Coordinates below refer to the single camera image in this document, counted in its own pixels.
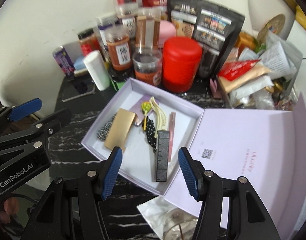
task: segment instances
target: human hand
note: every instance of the human hand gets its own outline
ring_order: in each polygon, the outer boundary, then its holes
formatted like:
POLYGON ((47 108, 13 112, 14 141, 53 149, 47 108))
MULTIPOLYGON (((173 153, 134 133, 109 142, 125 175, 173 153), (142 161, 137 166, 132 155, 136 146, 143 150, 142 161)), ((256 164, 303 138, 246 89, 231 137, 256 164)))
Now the human hand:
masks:
POLYGON ((19 211, 19 201, 15 197, 7 199, 3 203, 4 210, 0 211, 0 222, 4 224, 10 223, 11 215, 15 215, 19 211))

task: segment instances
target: red canister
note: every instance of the red canister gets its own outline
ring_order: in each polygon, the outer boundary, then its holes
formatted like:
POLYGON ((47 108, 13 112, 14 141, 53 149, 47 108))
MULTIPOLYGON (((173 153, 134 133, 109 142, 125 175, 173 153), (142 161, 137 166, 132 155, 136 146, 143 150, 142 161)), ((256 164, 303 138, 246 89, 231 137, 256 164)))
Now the red canister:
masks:
POLYGON ((187 37, 173 37, 164 43, 163 85, 175 93, 189 90, 193 84, 202 48, 187 37))

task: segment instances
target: blue gripper pad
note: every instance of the blue gripper pad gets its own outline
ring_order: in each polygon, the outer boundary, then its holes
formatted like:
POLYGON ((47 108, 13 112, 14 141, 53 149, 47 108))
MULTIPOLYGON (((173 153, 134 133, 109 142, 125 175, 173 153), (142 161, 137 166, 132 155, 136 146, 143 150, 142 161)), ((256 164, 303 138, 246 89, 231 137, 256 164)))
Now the blue gripper pad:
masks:
POLYGON ((109 167, 104 177, 103 191, 101 194, 103 200, 106 200, 107 197, 110 196, 112 193, 118 172, 122 164, 122 159, 123 159, 122 149, 118 148, 118 150, 115 152, 115 156, 113 158, 111 166, 109 167))
POLYGON ((22 118, 39 111, 42 107, 42 101, 39 98, 32 99, 20 106, 17 106, 12 109, 11 114, 9 115, 10 121, 19 121, 22 118))
POLYGON ((190 195, 197 200, 200 197, 197 190, 197 178, 195 177, 194 172, 182 149, 179 149, 178 151, 178 162, 179 166, 181 167, 188 191, 190 195))

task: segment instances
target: pink round object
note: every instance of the pink round object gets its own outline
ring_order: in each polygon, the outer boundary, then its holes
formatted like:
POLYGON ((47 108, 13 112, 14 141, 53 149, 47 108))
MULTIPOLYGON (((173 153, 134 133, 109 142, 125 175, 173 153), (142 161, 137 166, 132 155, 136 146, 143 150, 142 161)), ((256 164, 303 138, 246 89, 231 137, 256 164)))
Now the pink round object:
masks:
POLYGON ((176 29, 173 23, 161 20, 160 21, 160 36, 158 40, 158 47, 163 48, 164 42, 171 37, 176 36, 176 29))

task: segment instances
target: white cylindrical container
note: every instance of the white cylindrical container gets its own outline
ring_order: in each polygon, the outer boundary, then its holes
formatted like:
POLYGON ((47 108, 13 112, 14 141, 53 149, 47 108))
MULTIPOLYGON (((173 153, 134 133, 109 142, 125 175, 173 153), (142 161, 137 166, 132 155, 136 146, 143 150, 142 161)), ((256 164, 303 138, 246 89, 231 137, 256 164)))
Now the white cylindrical container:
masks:
POLYGON ((100 91, 110 86, 110 77, 105 69, 104 61, 98 50, 92 51, 85 56, 83 62, 89 71, 95 85, 100 91))

